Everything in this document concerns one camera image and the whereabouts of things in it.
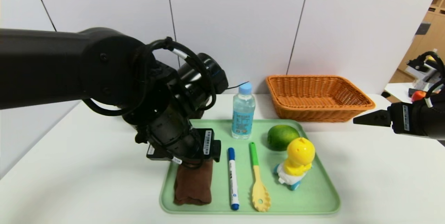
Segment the brown cloth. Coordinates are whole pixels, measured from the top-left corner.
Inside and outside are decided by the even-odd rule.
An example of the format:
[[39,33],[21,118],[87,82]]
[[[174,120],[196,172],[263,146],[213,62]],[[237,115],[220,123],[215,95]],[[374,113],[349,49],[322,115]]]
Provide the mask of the brown cloth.
[[205,205],[212,202],[213,160],[204,161],[198,169],[178,167],[175,181],[175,200],[177,205]]

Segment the green tray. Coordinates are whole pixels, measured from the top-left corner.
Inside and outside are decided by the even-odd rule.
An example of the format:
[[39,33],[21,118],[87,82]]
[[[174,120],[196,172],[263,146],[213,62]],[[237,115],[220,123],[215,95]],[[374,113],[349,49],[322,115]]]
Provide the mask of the green tray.
[[[172,214],[260,214],[260,215],[320,215],[332,214],[340,208],[340,198],[329,179],[318,156],[313,167],[303,178],[295,191],[278,182],[278,176],[272,171],[286,158],[285,151],[272,151],[267,148],[267,132],[278,124],[294,127],[301,136],[307,137],[301,125],[293,120],[254,120],[252,136],[249,140],[232,138],[232,120],[192,120],[195,128],[212,128],[215,139],[221,140],[221,160],[213,163],[212,203],[204,206],[176,205],[173,203],[177,164],[171,163],[160,195],[163,210]],[[254,175],[251,165],[249,143],[255,142],[258,153],[261,179],[270,194],[271,207],[268,212],[260,213],[253,208],[251,189]],[[227,149],[235,149],[236,175],[238,177],[238,195],[240,209],[230,209],[229,171]]]

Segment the white wall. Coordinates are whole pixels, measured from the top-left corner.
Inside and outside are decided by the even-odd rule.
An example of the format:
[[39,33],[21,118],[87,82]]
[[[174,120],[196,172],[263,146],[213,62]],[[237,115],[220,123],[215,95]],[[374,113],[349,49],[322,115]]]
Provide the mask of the white wall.
[[432,0],[306,0],[290,75],[340,75],[383,92]]
[[[1,0],[0,27],[53,31],[40,0]],[[78,102],[0,110],[0,178]]]
[[250,80],[254,92],[267,93],[266,76],[288,68],[303,1],[171,0],[171,6],[179,42],[212,56],[230,86]]
[[[107,27],[142,42],[174,37],[169,0],[43,0],[57,31],[78,32]],[[167,50],[155,56],[178,68],[178,57]]]

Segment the yellow spatula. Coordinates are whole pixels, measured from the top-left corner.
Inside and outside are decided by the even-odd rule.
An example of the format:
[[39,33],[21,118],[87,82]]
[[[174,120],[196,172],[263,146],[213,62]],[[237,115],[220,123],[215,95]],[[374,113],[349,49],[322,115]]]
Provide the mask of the yellow spatula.
[[256,154],[255,143],[250,143],[250,153],[252,158],[253,172],[255,174],[255,183],[252,189],[252,202],[256,210],[260,212],[266,212],[270,208],[270,196],[266,187],[262,184],[261,177],[259,175],[258,156]]

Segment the green handle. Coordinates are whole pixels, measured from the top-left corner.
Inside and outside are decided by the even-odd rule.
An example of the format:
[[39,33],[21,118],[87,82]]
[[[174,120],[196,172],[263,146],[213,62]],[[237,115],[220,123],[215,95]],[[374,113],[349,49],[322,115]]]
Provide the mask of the green handle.
[[258,156],[256,154],[256,146],[255,143],[250,143],[249,144],[250,150],[251,150],[251,158],[252,158],[252,165],[253,166],[259,166],[258,164]]

